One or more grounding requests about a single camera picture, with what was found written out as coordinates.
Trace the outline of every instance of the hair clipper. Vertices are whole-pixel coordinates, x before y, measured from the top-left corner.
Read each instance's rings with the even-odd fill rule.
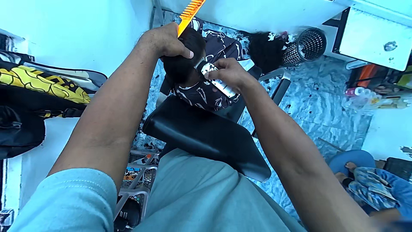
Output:
[[[214,66],[212,63],[208,63],[204,57],[196,64],[194,68],[203,78],[206,73],[218,70],[218,68],[216,68],[216,66]],[[232,99],[233,97],[238,95],[237,93],[233,92],[232,88],[230,88],[221,80],[208,80],[206,78],[205,80],[210,84],[214,85],[218,90],[220,90],[220,92],[226,95],[229,99]]]

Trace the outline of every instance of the yellow patterned bag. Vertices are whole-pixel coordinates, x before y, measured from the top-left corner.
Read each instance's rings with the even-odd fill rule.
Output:
[[[1,98],[3,98],[3,101],[6,101],[5,98],[8,98],[8,102],[13,102],[14,105],[21,105],[19,101],[25,102],[26,105],[30,105],[30,103],[26,101],[36,101],[35,104],[33,104],[36,106],[36,108],[29,108],[31,108],[31,110],[34,110],[39,115],[46,118],[62,116],[65,109],[76,109],[79,111],[83,111],[85,108],[84,104],[90,102],[89,95],[81,87],[77,86],[73,81],[68,80],[62,76],[51,75],[47,72],[39,71],[31,67],[18,65],[11,62],[0,61],[0,85],[9,85],[25,88],[27,90],[39,92],[41,94],[59,97],[61,99],[65,99],[73,103],[76,103],[76,105],[81,105],[79,107],[76,107],[76,105],[73,105],[72,103],[67,103],[66,101],[51,101],[49,100],[50,98],[46,98],[43,95],[35,95],[39,96],[39,99],[36,99],[33,98],[32,93],[29,94],[30,97],[26,97],[23,98],[24,100],[21,100],[20,98],[22,97],[22,95],[29,96],[27,94],[27,91],[22,91],[21,93],[19,93],[19,100],[17,100],[15,97],[16,94],[10,94],[10,89],[7,89],[9,93],[8,95],[0,96]],[[20,90],[14,88],[11,93],[14,93],[16,91]],[[60,105],[56,105],[56,107],[54,107],[54,102],[59,102]]]

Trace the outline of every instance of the blue stool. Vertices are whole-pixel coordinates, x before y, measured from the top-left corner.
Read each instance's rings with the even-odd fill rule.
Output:
[[[346,151],[326,159],[326,163],[329,165],[333,174],[342,172],[346,176],[349,175],[349,169],[345,167],[348,162],[352,162],[358,167],[376,168],[372,155],[363,150]]]

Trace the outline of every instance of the barber's left hand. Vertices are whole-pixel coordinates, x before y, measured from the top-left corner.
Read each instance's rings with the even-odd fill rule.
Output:
[[[178,40],[178,25],[175,22],[146,31],[139,39],[139,43],[146,43],[161,56],[174,57],[182,55],[193,58],[193,52]]]

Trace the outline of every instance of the barber's right hand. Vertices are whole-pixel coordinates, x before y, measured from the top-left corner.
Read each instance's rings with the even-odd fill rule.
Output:
[[[219,59],[214,65],[219,70],[206,73],[205,78],[222,80],[237,93],[242,93],[244,87],[249,83],[256,82],[256,79],[246,72],[234,58]]]

